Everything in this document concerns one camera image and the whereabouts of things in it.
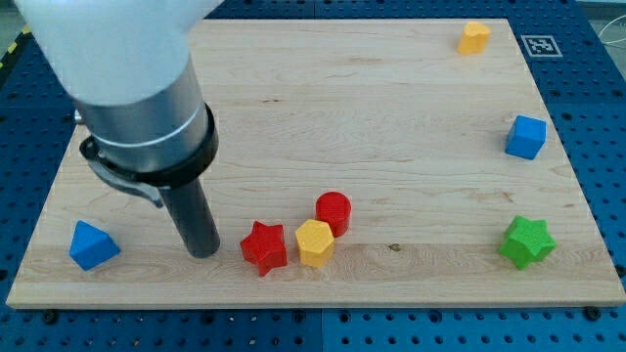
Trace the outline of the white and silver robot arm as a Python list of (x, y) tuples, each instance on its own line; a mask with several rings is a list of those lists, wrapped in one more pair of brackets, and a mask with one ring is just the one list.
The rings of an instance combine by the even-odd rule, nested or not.
[(17, 0), (104, 158), (153, 172), (208, 131), (188, 34), (223, 0)]

